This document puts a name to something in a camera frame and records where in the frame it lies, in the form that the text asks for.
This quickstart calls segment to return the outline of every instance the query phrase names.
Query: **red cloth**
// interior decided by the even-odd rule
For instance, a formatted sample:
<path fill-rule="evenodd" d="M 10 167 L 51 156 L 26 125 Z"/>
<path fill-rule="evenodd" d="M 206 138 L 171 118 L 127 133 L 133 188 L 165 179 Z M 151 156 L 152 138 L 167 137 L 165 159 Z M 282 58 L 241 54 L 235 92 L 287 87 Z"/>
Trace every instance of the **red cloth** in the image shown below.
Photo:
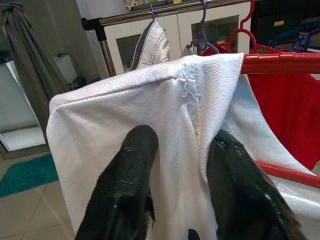
<path fill-rule="evenodd" d="M 213 54 L 215 52 L 208 49 L 203 56 Z M 320 81 L 310 74 L 251 74 L 248 77 L 273 133 L 295 159 L 312 170 L 320 161 Z"/>

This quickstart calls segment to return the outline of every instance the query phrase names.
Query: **tiled floor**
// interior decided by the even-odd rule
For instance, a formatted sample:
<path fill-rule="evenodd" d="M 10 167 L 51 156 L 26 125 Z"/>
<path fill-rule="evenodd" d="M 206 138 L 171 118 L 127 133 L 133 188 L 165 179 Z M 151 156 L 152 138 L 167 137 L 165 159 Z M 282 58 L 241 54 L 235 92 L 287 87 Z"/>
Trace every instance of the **tiled floor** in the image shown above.
<path fill-rule="evenodd" d="M 1 240 L 74 238 L 58 181 L 0 198 Z"/>

